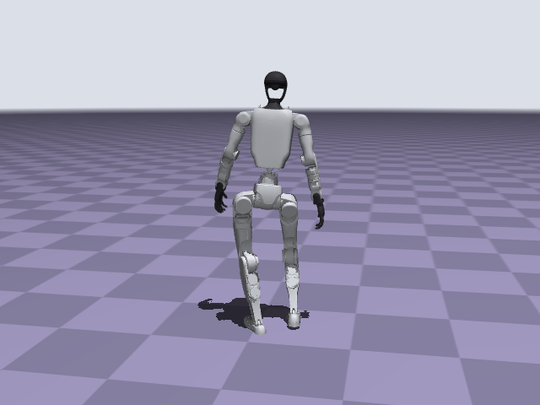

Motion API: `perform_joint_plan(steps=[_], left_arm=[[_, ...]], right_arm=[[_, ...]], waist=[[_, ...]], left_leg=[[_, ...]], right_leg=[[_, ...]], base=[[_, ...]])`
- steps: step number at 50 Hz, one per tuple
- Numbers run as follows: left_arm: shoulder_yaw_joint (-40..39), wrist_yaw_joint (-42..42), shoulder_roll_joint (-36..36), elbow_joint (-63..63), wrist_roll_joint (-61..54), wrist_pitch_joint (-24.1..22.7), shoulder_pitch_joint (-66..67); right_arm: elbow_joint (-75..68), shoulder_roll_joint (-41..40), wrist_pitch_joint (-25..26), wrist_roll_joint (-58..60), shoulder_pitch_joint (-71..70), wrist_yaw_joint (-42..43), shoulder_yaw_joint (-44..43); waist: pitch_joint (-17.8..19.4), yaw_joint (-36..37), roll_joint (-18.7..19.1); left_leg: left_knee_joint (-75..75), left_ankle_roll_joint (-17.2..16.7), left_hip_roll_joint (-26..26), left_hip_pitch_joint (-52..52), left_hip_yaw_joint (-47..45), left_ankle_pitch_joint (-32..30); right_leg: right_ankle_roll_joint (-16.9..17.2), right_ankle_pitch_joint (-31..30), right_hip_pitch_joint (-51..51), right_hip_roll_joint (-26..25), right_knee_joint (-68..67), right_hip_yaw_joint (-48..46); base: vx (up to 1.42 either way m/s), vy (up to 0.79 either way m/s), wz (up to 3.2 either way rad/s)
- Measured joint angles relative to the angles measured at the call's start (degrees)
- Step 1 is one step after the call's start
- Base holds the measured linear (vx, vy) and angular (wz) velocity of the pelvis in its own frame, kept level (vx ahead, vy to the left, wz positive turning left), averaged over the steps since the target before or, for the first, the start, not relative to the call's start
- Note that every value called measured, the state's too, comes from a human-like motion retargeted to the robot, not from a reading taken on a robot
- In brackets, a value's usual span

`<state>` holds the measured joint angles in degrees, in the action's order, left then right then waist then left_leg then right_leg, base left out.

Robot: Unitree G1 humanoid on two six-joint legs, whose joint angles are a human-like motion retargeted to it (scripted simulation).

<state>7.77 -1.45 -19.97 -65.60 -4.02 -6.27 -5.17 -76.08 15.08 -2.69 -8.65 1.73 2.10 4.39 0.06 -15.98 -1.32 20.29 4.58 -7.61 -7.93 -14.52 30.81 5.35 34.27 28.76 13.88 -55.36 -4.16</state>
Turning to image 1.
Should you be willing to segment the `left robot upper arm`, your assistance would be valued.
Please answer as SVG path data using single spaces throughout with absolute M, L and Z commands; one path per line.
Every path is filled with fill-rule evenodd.
M 253 111 L 242 111 L 235 118 L 234 126 L 229 135 L 228 144 L 224 150 L 224 157 L 232 161 L 237 160 L 240 150 L 237 148 L 243 138 L 245 127 L 251 125 L 251 114 Z

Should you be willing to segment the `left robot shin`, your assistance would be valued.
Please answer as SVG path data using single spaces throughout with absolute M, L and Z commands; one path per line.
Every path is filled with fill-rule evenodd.
M 262 325 L 260 308 L 260 281 L 258 272 L 248 273 L 247 262 L 244 256 L 239 259 L 240 278 L 245 297 L 249 303 L 253 325 L 257 326 L 257 320 Z

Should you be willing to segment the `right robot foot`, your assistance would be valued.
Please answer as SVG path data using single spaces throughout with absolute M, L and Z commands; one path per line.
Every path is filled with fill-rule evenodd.
M 288 320 L 288 326 L 290 327 L 299 327 L 300 326 L 300 312 L 298 311 L 298 315 L 295 314 L 295 310 L 292 310 L 292 314 L 290 314 L 290 310 L 287 312 L 286 319 Z

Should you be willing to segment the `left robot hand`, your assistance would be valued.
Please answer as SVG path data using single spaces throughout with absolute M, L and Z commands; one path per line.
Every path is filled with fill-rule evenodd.
M 215 186 L 215 189 L 216 189 L 216 193 L 215 193 L 215 198 L 214 198 L 214 201 L 215 201 L 214 207 L 217 210 L 217 212 L 222 213 L 223 210 L 225 211 L 222 205 L 227 208 L 227 206 L 223 203 L 223 198 L 222 198 L 223 196 L 227 198 L 227 196 L 224 193 L 226 188 L 223 189 L 223 184 L 221 182 L 218 182 L 217 186 Z

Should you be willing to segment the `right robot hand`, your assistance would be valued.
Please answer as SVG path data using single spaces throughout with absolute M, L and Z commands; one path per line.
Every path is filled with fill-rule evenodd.
M 314 200 L 313 203 L 316 204 L 317 209 L 318 209 L 318 218 L 320 218 L 320 223 L 316 225 L 317 227 L 315 227 L 315 229 L 318 230 L 323 226 L 323 223 L 324 223 L 324 217 L 323 217 L 325 215 L 325 210 L 323 206 L 324 199 L 323 198 L 321 199 L 319 193 L 314 193 L 313 200 Z

